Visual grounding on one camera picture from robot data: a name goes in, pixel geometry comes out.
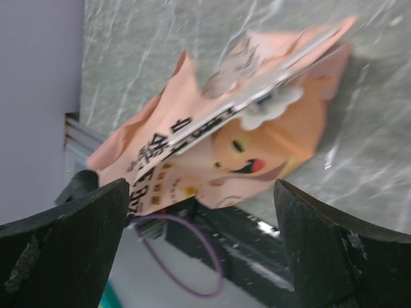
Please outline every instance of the teal object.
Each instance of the teal object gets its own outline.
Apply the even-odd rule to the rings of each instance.
[[[98,308],[123,308],[110,282],[105,286]]]

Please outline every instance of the snack bag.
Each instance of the snack bag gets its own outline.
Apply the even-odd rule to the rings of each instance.
[[[195,196],[235,205],[314,156],[351,45],[354,24],[299,33],[248,32],[199,90],[183,53],[173,76],[88,159],[100,185],[130,184],[130,215]]]

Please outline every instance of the white wall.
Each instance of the white wall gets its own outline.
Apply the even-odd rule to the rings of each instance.
[[[0,224],[50,208],[64,186],[83,12],[83,0],[0,1]]]

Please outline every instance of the cartoon face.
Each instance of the cartoon face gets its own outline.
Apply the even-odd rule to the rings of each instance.
[[[220,186],[229,178],[244,177],[272,181],[309,159],[324,131],[326,105],[321,91],[334,85],[335,79],[328,76],[305,78],[303,97],[281,117],[251,131],[242,130],[235,119],[214,133],[213,168],[222,175],[210,184]]]
[[[213,135],[214,170],[228,177],[275,180],[290,153],[278,147],[266,125],[251,131],[241,129],[240,120],[226,124]],[[261,143],[260,140],[272,142]]]

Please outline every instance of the marble wall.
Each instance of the marble wall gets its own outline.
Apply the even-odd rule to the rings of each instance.
[[[195,57],[201,85],[247,29],[302,30],[359,16],[323,143],[287,180],[348,213],[411,232],[408,0],[86,2],[81,122],[104,135],[164,87],[184,49]],[[241,206],[275,223],[271,194]]]

